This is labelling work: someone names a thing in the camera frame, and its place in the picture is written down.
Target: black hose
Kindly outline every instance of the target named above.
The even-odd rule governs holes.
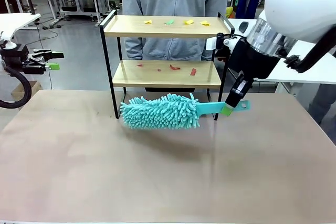
[[[32,97],[32,95],[31,95],[32,94],[31,93],[32,89],[31,89],[30,83],[27,80],[27,78],[24,77],[20,72],[14,70],[11,67],[6,67],[5,71],[7,73],[9,73],[11,76],[18,79],[22,83],[25,94],[22,97],[22,99],[17,101],[17,102],[4,102],[4,101],[0,100],[0,107],[5,108],[5,109],[16,109],[16,108],[19,108],[19,107],[25,105],[29,101],[29,99]]]

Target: teal microfiber duster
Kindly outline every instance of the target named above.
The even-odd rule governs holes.
[[[168,94],[153,101],[133,98],[130,104],[121,103],[121,115],[133,129],[189,129],[200,126],[198,120],[202,114],[219,113],[225,106],[224,102],[199,103],[192,94],[190,97]]]

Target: shelf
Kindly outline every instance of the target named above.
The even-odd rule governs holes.
[[[171,19],[174,23],[166,25],[165,22]],[[190,19],[194,20],[193,24],[183,24],[183,21]],[[145,24],[146,20],[152,20],[152,23]],[[210,26],[200,24],[205,20]],[[230,30],[220,18],[116,15],[106,25],[104,32],[106,37],[207,39],[218,33],[229,34]]]
[[[173,70],[170,65],[181,69]],[[197,71],[191,76],[193,68]],[[147,88],[219,89],[221,87],[219,75],[212,61],[121,60],[113,77],[113,84],[115,87]]]

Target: teal handle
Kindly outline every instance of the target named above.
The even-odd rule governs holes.
[[[197,115],[220,113],[225,106],[225,102],[205,102],[196,104]],[[249,110],[250,105],[248,101],[240,101],[234,111]]]

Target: two-tier wooden shelf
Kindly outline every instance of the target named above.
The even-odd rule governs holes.
[[[165,22],[173,19],[174,23],[167,25]],[[186,20],[193,19],[194,23],[184,25]],[[145,24],[145,20],[151,20],[151,24]],[[208,21],[211,25],[204,26],[202,21]],[[164,60],[125,60],[122,59],[120,37],[136,38],[198,38],[208,39],[216,37],[218,33],[233,34],[234,28],[231,23],[218,14],[217,18],[209,17],[164,17],[164,16],[126,16],[117,15],[112,11],[100,24],[100,35],[102,39],[106,67],[110,82],[112,101],[116,118],[120,116],[119,105],[116,102],[114,87],[123,87],[126,94],[127,87],[144,88],[202,88],[207,89],[210,99],[209,89],[219,89],[219,99],[222,99],[225,82],[224,70],[219,77],[214,65],[215,51],[213,51],[212,61],[164,61]],[[112,77],[106,37],[115,37],[118,42],[119,65]],[[170,68],[178,66],[176,71]],[[192,69],[196,69],[196,74],[191,75]]]

